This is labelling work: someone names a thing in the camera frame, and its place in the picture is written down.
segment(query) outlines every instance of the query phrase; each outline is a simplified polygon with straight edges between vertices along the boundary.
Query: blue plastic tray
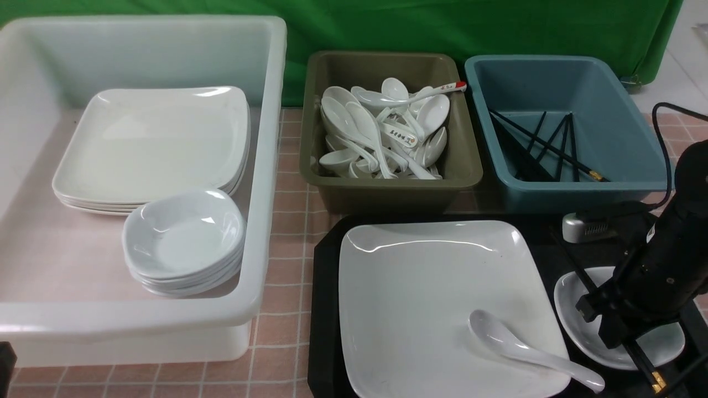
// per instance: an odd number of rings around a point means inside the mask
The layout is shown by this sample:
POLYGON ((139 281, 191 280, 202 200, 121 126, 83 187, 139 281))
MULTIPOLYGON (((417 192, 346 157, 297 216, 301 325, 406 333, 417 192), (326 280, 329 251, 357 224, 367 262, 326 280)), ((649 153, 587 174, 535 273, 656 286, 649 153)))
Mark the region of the blue plastic tray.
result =
MULTIPOLYGON (((590 57, 483 55, 468 59, 464 68, 507 211, 573 212, 641 200, 666 189, 666 166, 656 134, 606 63, 590 57), (560 120, 573 113, 578 160, 612 182, 598 183, 583 173, 580 182, 574 182, 568 164, 560 182, 516 179, 516 169, 499 146, 489 109, 530 132, 547 111, 539 133, 546 141, 560 120)), ((526 147, 530 141, 526 135, 502 124, 526 147)), ((562 134, 556 136, 556 148, 561 138, 562 134)), ((531 153, 540 150, 537 144, 531 153)), ((570 145, 566 153, 570 154, 570 145)), ((547 152, 541 165, 554 175, 557 159, 547 152)))

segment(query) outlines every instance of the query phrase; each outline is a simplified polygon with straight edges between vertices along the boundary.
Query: olive green plastic tray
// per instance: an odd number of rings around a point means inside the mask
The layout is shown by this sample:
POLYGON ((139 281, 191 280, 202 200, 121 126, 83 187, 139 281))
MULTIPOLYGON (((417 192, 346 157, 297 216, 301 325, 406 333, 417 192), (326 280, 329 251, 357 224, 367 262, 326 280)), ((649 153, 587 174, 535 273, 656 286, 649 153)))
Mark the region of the olive green plastic tray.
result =
POLYGON ((318 187, 329 212, 364 214, 381 212, 444 212, 460 191, 482 178, 475 132, 463 93, 450 94, 447 149, 437 165, 443 180, 384 180, 334 176, 318 159, 327 152, 319 104, 327 87, 362 86, 379 91, 387 77, 396 77, 411 92, 424 86, 459 81, 455 62, 441 54, 395 52, 318 52, 307 64, 300 173, 318 187))

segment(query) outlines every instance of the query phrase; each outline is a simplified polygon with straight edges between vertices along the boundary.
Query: pink tiled countertop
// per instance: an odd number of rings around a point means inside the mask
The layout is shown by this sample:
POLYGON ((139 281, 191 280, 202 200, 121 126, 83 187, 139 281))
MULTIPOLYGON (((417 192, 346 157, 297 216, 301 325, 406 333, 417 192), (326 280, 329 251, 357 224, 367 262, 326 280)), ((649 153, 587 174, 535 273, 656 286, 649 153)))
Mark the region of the pink tiled countertop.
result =
MULTIPOLYGON (((327 213, 317 193, 298 173, 302 111, 282 115, 280 161, 273 206, 270 263, 261 313, 254 319, 251 347, 230 362, 163 363, 16 370, 11 398, 303 398, 312 296, 312 256, 317 242, 339 219, 327 213)), ((659 118, 672 160, 692 142, 708 140, 708 123, 673 114, 659 118)), ((455 211, 501 209, 493 171, 473 191, 463 192, 455 211)), ((661 194, 650 195, 654 202, 661 194)), ((698 305, 708 311, 708 297, 698 305)))

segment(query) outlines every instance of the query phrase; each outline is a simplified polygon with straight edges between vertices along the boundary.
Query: green backdrop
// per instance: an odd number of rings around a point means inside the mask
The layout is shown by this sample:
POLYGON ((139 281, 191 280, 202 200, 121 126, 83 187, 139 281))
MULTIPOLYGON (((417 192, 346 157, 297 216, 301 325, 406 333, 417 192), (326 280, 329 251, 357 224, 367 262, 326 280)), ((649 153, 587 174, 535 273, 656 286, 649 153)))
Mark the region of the green backdrop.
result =
POLYGON ((302 104, 317 50, 589 55, 620 77, 656 75, 682 0, 0 0, 0 24, 27 16, 219 13, 287 23, 283 105, 302 104))

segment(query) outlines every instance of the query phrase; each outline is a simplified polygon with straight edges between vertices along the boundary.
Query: black object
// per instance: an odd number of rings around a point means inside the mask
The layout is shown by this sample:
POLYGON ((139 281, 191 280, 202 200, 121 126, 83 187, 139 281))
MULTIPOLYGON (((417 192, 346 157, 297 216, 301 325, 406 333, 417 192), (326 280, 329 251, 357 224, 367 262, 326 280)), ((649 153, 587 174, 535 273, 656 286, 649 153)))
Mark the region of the black object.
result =
MULTIPOLYGON (((522 132, 524 135, 528 136, 529 138, 533 138, 533 134, 531 134, 528 130, 525 128, 519 126, 517 123, 515 123, 513 120, 507 118, 506 116, 500 114, 499 112, 495 110, 490 110, 493 115, 495 115, 497 118, 500 118, 501 120, 507 122, 509 125, 513 126, 516 130, 519 130, 522 132)), ((590 177, 592 177, 596 181, 600 182, 610 182, 607 178, 602 176, 600 173, 598 173, 595 170, 592 170, 591 168, 587 167, 586 165, 582 164, 581 162, 573 159, 573 157, 568 156, 567 154, 559 151, 557 148, 553 147, 553 145, 550 145, 550 143, 546 142, 545 140, 542 140, 540 138, 536 138, 536 142, 541 144, 544 148, 547 148, 549 151, 555 153, 558 157, 561 157, 564 161, 567 161, 568 163, 578 167, 580 171, 582 171, 585 174, 588 174, 590 177)))
MULTIPOLYGON (((565 253, 555 244, 549 228, 558 230, 560 215, 438 215, 347 217, 340 221, 314 251, 312 290, 312 321, 310 331, 308 383, 315 398, 356 398, 344 366, 338 318, 338 265, 342 239, 347 231, 362 224, 400 222, 445 222, 459 220, 500 220, 514 225, 524 236, 537 264, 547 294, 553 303, 553 289, 558 279, 573 271, 565 253)), ((624 244, 618 239, 568 245, 572 258, 583 268, 613 266, 622 258, 624 244)), ((674 361, 659 370, 669 385, 692 363, 708 354, 708 326, 696 306, 689 302, 680 311, 680 324, 686 335, 686 347, 674 361)), ((638 372, 613 370, 601 366, 584 354, 563 331, 570 359, 600 373, 607 387, 601 394, 593 394, 587 387, 571 381, 556 398, 635 398, 653 396, 644 376, 638 372)), ((676 388, 672 398, 708 397, 708 371, 697 367, 676 388)))
POLYGON ((541 159, 543 159, 543 156, 546 154, 546 151, 548 151, 549 148, 552 148, 552 147, 553 147, 553 146, 552 146, 552 145, 553 145, 553 141, 556 139, 556 136, 557 136, 558 133, 561 131, 561 128, 566 125, 566 122, 567 122, 567 121, 568 121, 568 115, 565 115, 565 116, 561 119, 561 122, 558 123, 558 127, 556 127, 556 129, 553 130, 553 134, 551 134, 551 137, 548 139, 548 144, 549 144, 549 145, 546 146, 546 147, 543 147, 543 149, 541 149, 541 152, 539 152, 538 155, 536 156, 536 160, 537 160, 537 161, 540 161, 541 159))
MULTIPOLYGON (((571 113, 571 119, 569 120, 569 125, 571 127, 571 156, 575 161, 578 161, 578 147, 576 145, 575 136, 575 120, 573 120, 573 114, 571 113)), ((578 172, 578 166, 573 163, 573 181, 580 181, 580 173, 578 172)))
POLYGON ((553 181, 551 174, 521 146, 521 143, 509 133, 506 127, 495 118, 492 118, 491 122, 494 124, 499 146, 514 163, 521 177, 526 181, 553 181))
MULTIPOLYGON (((533 137, 529 141, 529 145, 526 147, 526 152, 531 153, 531 148, 533 148, 533 143, 536 142, 536 137, 538 137, 538 133, 541 132, 541 126, 543 125, 543 120, 546 118, 546 111, 541 114, 541 118, 538 120, 538 124, 536 125, 536 130, 533 132, 533 137)), ((521 171, 516 171, 516 175, 514 175, 514 178, 519 178, 521 177, 521 171)))
MULTIPOLYGON (((656 104, 651 116, 666 162, 664 198, 654 205, 625 202, 576 214, 584 222, 608 223, 627 247, 611 279, 599 288, 581 277, 589 293, 580 298, 576 308, 587 322, 602 315, 599 335, 605 345, 623 345, 654 390, 666 396, 675 385, 666 387, 636 339, 657 326, 675 322, 685 303, 708 292, 708 141, 692 144, 679 159, 676 195, 670 199, 671 164, 657 121, 657 110, 662 107, 708 120, 708 116, 673 104, 656 104), (665 203, 659 219, 647 222, 649 211, 665 203)), ((576 272, 585 274, 581 267, 576 272)), ((696 359, 675 382, 706 360, 696 359)))
MULTIPOLYGON (((563 140, 561 141, 561 152, 563 152, 563 153, 566 153, 566 144, 568 143, 568 131, 569 131, 568 123, 571 120, 571 116, 572 116, 572 113, 569 113, 567 116, 566 124, 563 127, 563 140)), ((561 173, 562 172, 563 172, 563 159, 558 158, 558 163, 556 164, 556 181, 561 180, 561 173)))
POLYGON ((7 341, 0 341, 0 398, 7 397, 17 356, 7 341))
MULTIPOLYGON (((612 278, 581 297, 587 322, 603 316, 608 348, 674 322, 686 302, 708 288, 708 141, 686 149, 676 165, 676 194, 651 226, 618 228, 627 255, 612 278)), ((623 218, 609 219, 619 224, 623 218)))

